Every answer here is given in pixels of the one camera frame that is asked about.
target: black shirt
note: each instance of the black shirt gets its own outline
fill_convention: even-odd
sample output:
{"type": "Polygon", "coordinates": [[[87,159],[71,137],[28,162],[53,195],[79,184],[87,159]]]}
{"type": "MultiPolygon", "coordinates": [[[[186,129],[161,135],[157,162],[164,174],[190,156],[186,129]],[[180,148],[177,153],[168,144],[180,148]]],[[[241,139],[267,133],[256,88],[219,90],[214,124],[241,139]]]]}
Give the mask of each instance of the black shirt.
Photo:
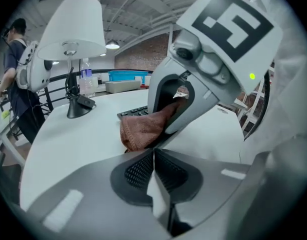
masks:
{"type": "MultiPolygon", "coordinates": [[[[14,40],[10,47],[3,55],[3,67],[6,73],[9,69],[17,69],[18,61],[21,59],[26,47],[19,41],[14,40]]],[[[20,89],[16,80],[7,88],[8,98],[10,100],[11,109],[16,117],[21,117],[27,109],[32,109],[34,105],[39,104],[39,97],[36,93],[20,89]]]]}

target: ceiling light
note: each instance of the ceiling light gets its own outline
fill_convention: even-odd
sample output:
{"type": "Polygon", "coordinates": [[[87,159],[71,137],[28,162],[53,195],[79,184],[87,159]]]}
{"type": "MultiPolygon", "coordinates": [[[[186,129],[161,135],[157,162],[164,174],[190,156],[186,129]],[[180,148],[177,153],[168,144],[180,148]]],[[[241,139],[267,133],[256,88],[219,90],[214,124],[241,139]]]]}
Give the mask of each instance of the ceiling light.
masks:
{"type": "Polygon", "coordinates": [[[105,47],[107,49],[119,49],[120,48],[118,42],[115,40],[109,41],[105,47]]]}

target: white backpack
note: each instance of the white backpack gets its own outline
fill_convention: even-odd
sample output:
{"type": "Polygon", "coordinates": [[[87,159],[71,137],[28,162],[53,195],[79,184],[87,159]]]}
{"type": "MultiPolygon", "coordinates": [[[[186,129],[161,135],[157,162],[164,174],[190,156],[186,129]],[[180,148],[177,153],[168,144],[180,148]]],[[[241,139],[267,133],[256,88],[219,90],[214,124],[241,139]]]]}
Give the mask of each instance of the white backpack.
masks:
{"type": "Polygon", "coordinates": [[[26,47],[16,68],[15,80],[18,87],[32,92],[45,88],[50,81],[52,61],[36,56],[38,41],[32,41],[27,45],[22,39],[15,40],[26,47]]]}

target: keyboard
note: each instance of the keyboard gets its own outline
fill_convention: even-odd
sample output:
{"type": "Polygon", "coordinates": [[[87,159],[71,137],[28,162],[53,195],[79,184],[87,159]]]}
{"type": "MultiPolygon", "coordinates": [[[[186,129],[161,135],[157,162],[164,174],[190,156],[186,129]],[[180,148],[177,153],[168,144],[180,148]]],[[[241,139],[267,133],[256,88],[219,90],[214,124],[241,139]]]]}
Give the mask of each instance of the keyboard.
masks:
{"type": "Polygon", "coordinates": [[[140,117],[140,116],[145,116],[145,115],[148,115],[148,106],[137,107],[137,108],[117,114],[120,120],[125,116],[140,117]]]}

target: plastic bottle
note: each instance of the plastic bottle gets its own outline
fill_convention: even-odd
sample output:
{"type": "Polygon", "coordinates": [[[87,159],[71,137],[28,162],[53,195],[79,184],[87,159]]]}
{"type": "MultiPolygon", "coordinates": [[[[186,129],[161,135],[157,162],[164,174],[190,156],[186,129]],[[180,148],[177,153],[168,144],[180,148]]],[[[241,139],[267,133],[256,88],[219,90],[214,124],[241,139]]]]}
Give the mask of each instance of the plastic bottle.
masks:
{"type": "Polygon", "coordinates": [[[83,94],[88,98],[94,97],[95,90],[93,88],[93,79],[92,79],[93,73],[88,58],[82,59],[81,76],[82,76],[81,83],[83,84],[82,86],[83,94]]]}

